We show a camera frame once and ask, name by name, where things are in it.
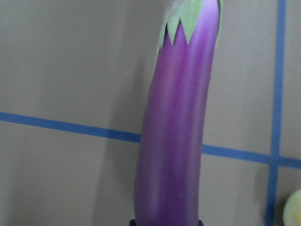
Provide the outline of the purple eggplant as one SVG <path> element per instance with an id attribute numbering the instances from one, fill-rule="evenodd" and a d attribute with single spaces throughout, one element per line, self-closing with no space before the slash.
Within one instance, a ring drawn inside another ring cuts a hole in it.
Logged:
<path id="1" fill-rule="evenodd" d="M 166 8 L 136 167 L 138 226 L 198 225 L 203 126 L 222 8 L 221 0 L 173 0 Z"/>

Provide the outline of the peach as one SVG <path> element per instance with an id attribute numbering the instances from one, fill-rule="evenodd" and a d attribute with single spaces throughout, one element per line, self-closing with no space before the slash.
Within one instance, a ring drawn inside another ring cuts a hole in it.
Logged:
<path id="1" fill-rule="evenodd" d="M 285 226 L 301 225 L 301 190 L 294 191 L 287 199 L 283 211 Z"/>

